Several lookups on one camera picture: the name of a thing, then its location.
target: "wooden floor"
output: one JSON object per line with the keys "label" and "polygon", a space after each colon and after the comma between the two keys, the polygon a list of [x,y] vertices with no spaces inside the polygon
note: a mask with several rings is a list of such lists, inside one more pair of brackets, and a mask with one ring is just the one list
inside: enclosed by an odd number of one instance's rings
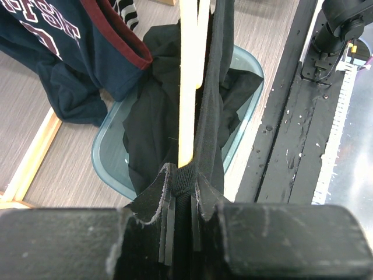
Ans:
{"label": "wooden floor", "polygon": [[[175,23],[178,7],[137,0],[142,38],[152,25]],[[226,196],[234,198],[255,138],[270,85],[297,9],[298,0],[236,0],[235,44],[251,52],[265,72],[265,90],[249,132],[226,175]],[[6,189],[16,167],[46,115],[49,104],[36,75],[0,52],[0,191]],[[90,152],[97,128],[62,124],[25,201],[41,207],[120,207],[128,200],[96,175]]]}

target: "laundry basket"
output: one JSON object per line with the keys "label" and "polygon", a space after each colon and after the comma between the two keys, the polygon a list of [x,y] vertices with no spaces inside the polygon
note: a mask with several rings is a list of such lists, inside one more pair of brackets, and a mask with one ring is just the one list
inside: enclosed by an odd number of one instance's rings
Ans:
{"label": "laundry basket", "polygon": [[[234,46],[231,67],[249,70],[263,77],[262,67],[255,57],[237,46]],[[241,123],[229,137],[222,150],[224,172],[228,169],[237,151],[262,91],[263,83],[237,112]],[[124,134],[122,123],[127,118],[135,101],[136,89],[123,102],[114,103],[92,146],[92,162],[98,176],[103,182],[130,200],[135,199],[136,193],[128,174],[129,155],[122,141]]]}

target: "white measuring tape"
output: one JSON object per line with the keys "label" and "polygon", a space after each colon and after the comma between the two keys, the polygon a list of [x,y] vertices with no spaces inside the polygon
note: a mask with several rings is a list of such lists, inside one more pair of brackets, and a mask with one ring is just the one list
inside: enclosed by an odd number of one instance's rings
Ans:
{"label": "white measuring tape", "polygon": [[319,180],[314,192],[312,204],[325,204],[328,196],[330,180],[332,179],[335,161],[338,155],[340,140],[343,133],[344,122],[349,110],[350,99],[354,89],[357,66],[344,63],[346,73],[344,75],[342,87],[339,94],[336,113],[333,120],[332,129],[328,142],[326,144],[325,153],[321,156],[322,166],[319,174]]}

